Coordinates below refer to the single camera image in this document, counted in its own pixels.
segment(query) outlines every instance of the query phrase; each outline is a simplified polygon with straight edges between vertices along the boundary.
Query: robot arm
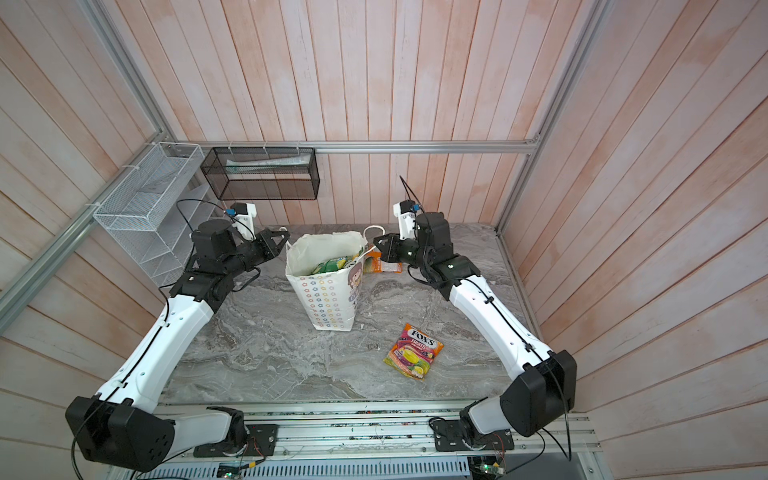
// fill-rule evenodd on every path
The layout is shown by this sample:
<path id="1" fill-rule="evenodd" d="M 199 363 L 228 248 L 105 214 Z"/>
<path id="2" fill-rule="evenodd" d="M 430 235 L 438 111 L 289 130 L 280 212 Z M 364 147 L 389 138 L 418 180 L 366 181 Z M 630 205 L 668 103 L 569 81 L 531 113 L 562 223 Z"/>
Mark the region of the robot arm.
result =
<path id="1" fill-rule="evenodd" d="M 374 239 L 381 260 L 418 268 L 425 281 L 462 311 L 502 360 L 512 384 L 500 396 L 462 411 L 468 441 L 514 428 L 530 436 L 573 408 L 576 362 L 566 351 L 554 353 L 533 336 L 494 295 L 480 270 L 453 251 L 448 221 L 441 213 L 421 212 L 405 200 L 393 207 L 400 233 Z"/>
<path id="2" fill-rule="evenodd" d="M 128 360 L 93 397 L 77 397 L 67 408 L 67 422 L 87 460 L 149 472 L 197 445 L 219 444 L 225 455 L 245 448 L 248 434 L 238 410 L 212 407 L 174 420 L 152 415 L 181 356 L 233 290 L 234 278 L 277 257 L 290 236 L 268 229 L 254 234 L 252 205 L 232 207 L 227 212 L 234 224 L 208 220 L 192 233 L 194 254 Z"/>

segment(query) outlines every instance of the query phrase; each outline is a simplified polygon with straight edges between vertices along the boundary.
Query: wooden wall panel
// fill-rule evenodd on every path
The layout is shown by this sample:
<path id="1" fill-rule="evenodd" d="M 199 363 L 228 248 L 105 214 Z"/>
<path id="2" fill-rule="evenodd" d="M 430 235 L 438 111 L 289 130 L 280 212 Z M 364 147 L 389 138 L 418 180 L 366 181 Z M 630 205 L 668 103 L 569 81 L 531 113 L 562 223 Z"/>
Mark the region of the wooden wall panel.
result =
<path id="1" fill-rule="evenodd" d="M 0 2 L 0 85 L 4 289 L 155 131 L 75 0 Z M 65 407 L 114 374 L 162 306 L 103 231 L 86 239 L 0 339 L 4 475 L 46 458 L 55 467 L 36 474 L 74 478 Z M 104 474 L 77 455 L 87 478 Z"/>
<path id="2" fill-rule="evenodd" d="M 505 239 L 616 478 L 762 478 L 768 2 L 641 8 L 614 6 Z"/>
<path id="3" fill-rule="evenodd" d="M 629 10 L 653 6 L 640 3 Z M 179 138 L 427 141 L 532 137 L 594 0 L 105 4 Z M 522 166 L 514 154 L 319 162 L 320 199 L 259 202 L 265 223 L 389 221 L 401 175 L 430 210 L 491 223 Z"/>

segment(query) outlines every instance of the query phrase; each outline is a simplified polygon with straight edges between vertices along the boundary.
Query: wire shelf organizer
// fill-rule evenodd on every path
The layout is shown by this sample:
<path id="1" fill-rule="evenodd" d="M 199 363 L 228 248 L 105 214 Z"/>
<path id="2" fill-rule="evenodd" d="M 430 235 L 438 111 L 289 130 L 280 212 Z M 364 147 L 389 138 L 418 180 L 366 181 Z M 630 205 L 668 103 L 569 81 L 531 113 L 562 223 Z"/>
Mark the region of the wire shelf organizer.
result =
<path id="1" fill-rule="evenodd" d="M 203 159 L 200 145 L 155 145 L 94 214 L 155 285 L 173 283 L 184 271 L 192 250 L 184 218 L 197 228 L 213 211 L 213 205 L 201 202 L 174 207 L 181 199 L 205 197 L 205 184 L 186 190 Z"/>

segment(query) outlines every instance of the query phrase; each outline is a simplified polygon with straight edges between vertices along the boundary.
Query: fox's candy bag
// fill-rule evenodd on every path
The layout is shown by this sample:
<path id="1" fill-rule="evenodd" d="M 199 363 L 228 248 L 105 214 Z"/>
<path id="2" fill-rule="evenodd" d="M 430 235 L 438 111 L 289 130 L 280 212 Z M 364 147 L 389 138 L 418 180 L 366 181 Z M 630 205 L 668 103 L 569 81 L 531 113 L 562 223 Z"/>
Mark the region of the fox's candy bag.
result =
<path id="1" fill-rule="evenodd" d="M 405 376 L 423 380 L 442 347 L 442 343 L 413 328 L 410 323 L 406 323 L 405 329 L 387 354 L 384 363 L 395 367 Z"/>

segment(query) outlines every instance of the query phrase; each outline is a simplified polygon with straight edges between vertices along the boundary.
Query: marble tabletop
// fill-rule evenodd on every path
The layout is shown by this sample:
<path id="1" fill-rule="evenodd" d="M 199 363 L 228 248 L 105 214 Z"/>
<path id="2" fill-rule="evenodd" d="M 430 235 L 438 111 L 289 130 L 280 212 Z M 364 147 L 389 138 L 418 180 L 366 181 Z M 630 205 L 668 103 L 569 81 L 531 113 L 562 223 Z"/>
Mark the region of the marble tabletop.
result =
<path id="1" fill-rule="evenodd" d="M 396 231 L 396 225 L 386 227 Z M 289 227 L 293 239 L 362 229 Z M 526 323 L 493 229 L 459 223 L 451 225 L 451 235 L 456 253 L 472 260 L 496 296 Z M 260 278 L 231 293 L 197 334 L 162 402 L 466 399 L 497 395 L 509 385 L 498 356 L 469 319 L 407 273 L 365 274 L 352 331 L 331 332 L 312 327 L 285 277 L 285 253 L 261 268 Z M 406 323 L 445 344 L 424 381 L 383 362 Z"/>

